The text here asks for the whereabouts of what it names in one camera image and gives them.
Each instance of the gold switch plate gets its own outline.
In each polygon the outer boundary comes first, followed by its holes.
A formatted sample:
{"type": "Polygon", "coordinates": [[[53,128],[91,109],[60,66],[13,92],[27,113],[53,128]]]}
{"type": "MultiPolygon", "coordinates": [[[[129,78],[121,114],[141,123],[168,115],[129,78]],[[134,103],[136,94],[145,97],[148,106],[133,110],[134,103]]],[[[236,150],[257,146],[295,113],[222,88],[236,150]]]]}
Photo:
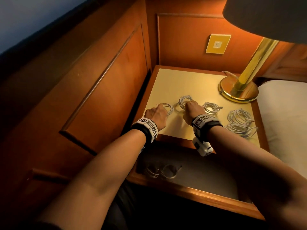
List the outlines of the gold switch plate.
{"type": "Polygon", "coordinates": [[[211,34],[206,53],[224,54],[230,37],[230,34],[211,34]]]}

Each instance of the white bed sheet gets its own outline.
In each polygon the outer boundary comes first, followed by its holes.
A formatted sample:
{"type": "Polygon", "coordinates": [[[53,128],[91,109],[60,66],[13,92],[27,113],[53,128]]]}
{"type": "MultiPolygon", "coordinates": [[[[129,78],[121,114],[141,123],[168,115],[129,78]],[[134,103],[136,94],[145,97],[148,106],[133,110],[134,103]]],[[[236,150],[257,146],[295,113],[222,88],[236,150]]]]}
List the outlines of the white bed sheet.
{"type": "Polygon", "coordinates": [[[307,83],[268,81],[257,101],[271,153],[307,178],[307,83]]]}

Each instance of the lamp base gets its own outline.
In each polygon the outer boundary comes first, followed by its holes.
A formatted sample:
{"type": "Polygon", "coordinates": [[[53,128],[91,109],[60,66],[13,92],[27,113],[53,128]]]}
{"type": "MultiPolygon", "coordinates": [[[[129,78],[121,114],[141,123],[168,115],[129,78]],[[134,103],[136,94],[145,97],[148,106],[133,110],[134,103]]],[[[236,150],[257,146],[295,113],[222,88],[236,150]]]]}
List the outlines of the lamp base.
{"type": "Polygon", "coordinates": [[[243,91],[239,91],[234,88],[237,81],[236,76],[223,78],[219,84],[219,92],[228,100],[238,103],[249,103],[257,98],[259,90],[254,82],[251,81],[243,91]]]}

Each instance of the person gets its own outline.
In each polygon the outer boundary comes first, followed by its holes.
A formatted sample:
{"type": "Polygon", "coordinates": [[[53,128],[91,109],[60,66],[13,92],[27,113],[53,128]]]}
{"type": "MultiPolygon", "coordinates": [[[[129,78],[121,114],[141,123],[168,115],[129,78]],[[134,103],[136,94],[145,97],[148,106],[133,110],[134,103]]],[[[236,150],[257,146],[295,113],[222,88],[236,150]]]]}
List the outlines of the person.
{"type": "MultiPolygon", "coordinates": [[[[189,125],[197,116],[206,114],[196,101],[187,102],[185,108],[184,120],[189,125]]],[[[159,104],[147,110],[144,117],[161,130],[166,126],[166,114],[159,104]]],[[[220,124],[209,128],[205,137],[268,223],[276,229],[307,229],[304,177],[220,124]]],[[[71,181],[38,221],[53,224],[55,229],[101,229],[118,189],[145,143],[146,135],[138,129],[116,139],[71,181]]]]}

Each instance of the wrist strap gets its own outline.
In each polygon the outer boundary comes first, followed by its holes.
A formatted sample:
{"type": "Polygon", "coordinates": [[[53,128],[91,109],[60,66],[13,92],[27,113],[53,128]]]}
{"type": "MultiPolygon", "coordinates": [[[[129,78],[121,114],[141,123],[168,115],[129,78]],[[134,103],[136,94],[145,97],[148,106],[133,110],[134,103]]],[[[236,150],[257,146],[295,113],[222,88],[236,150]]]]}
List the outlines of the wrist strap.
{"type": "Polygon", "coordinates": [[[207,133],[214,126],[223,126],[221,122],[212,115],[202,114],[195,117],[192,121],[195,136],[201,142],[208,142],[207,133]]]}
{"type": "Polygon", "coordinates": [[[140,130],[145,134],[146,145],[154,142],[158,135],[158,128],[155,122],[144,117],[133,123],[131,129],[140,130]]]}

